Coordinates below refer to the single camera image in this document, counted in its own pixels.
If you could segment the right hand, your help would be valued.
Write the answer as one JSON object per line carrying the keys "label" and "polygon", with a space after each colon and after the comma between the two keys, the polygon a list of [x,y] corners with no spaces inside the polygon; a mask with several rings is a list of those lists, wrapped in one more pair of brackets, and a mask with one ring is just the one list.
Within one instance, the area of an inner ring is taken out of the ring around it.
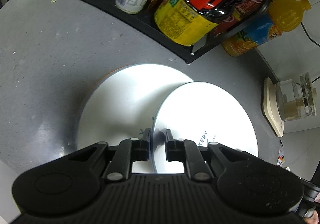
{"label": "right hand", "polygon": [[313,212],[313,216],[310,218],[307,218],[305,220],[308,224],[318,224],[319,223],[319,216],[316,211]]}

